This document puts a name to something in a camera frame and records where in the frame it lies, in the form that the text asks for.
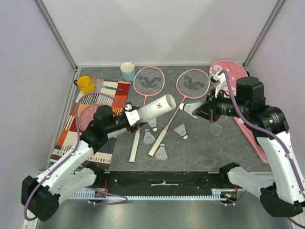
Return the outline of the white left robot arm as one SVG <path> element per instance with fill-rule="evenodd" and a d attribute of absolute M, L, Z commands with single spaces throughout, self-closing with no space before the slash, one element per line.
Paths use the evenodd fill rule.
<path fill-rule="evenodd" d="M 101 105 L 87 128 L 77 134 L 72 148 L 50 168 L 36 177 L 27 176 L 21 185 L 21 203 L 26 220 L 46 221 L 72 194 L 87 186 L 101 187 L 105 177 L 103 169 L 90 163 L 79 173 L 73 171 L 100 150 L 116 135 L 139 130 L 146 122 L 142 109 L 127 104 L 120 115 L 108 105 Z"/>

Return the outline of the white shuttlecock black band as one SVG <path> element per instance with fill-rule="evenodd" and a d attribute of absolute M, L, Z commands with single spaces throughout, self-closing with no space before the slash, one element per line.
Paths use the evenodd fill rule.
<path fill-rule="evenodd" d="M 150 145 L 155 142 L 155 137 L 151 134 L 149 129 L 145 129 L 143 143 L 145 145 Z"/>

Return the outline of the white feather shuttlecock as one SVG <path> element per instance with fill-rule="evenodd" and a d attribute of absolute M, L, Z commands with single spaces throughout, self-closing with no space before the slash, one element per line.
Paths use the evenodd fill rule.
<path fill-rule="evenodd" d="M 153 118 L 151 120 L 148 121 L 148 125 L 151 127 L 151 129 L 156 132 L 158 130 L 157 128 L 157 118 Z"/>

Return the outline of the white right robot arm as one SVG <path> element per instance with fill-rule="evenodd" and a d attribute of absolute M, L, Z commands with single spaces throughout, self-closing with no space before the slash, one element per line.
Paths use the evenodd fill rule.
<path fill-rule="evenodd" d="M 255 77 L 243 77 L 236 82 L 238 108 L 246 118 L 244 124 L 263 149 L 274 181 L 266 181 L 245 171 L 237 163 L 229 163 L 219 169 L 218 182 L 222 187 L 242 187 L 256 196 L 264 209 L 273 217 L 294 217 L 305 206 L 302 175 L 298 171 L 291 146 L 289 126 L 285 115 L 277 107 L 266 105 L 264 85 Z"/>

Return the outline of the white shuttlecock tube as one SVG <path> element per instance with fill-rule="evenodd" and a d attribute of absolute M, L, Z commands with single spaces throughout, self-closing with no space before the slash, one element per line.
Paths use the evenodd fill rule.
<path fill-rule="evenodd" d="M 166 94 L 138 110 L 140 123 L 148 122 L 176 108 L 176 101 L 171 94 Z"/>

